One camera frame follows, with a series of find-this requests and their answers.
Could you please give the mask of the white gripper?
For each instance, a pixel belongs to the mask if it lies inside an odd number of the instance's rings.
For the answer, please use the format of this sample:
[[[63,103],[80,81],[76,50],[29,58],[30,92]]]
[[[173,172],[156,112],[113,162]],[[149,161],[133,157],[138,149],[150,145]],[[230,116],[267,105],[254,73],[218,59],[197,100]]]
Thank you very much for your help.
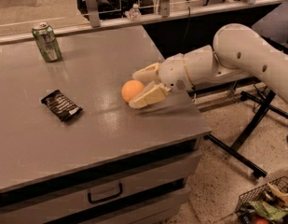
[[[170,91],[191,91],[193,88],[185,70],[185,57],[181,53],[169,57],[162,64],[152,63],[134,72],[132,78],[143,83],[150,82],[129,101],[129,106],[134,109],[161,102],[167,98]]]

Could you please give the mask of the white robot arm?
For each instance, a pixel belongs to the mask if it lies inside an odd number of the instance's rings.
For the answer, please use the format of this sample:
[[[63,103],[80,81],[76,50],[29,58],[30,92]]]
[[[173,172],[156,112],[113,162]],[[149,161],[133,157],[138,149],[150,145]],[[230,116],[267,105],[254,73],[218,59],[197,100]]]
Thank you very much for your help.
[[[211,45],[134,72],[132,78],[146,87],[131,98],[129,106],[140,109],[174,92],[192,91],[199,84],[221,84],[248,76],[264,82],[288,104],[288,55],[251,28],[230,23],[216,32]]]

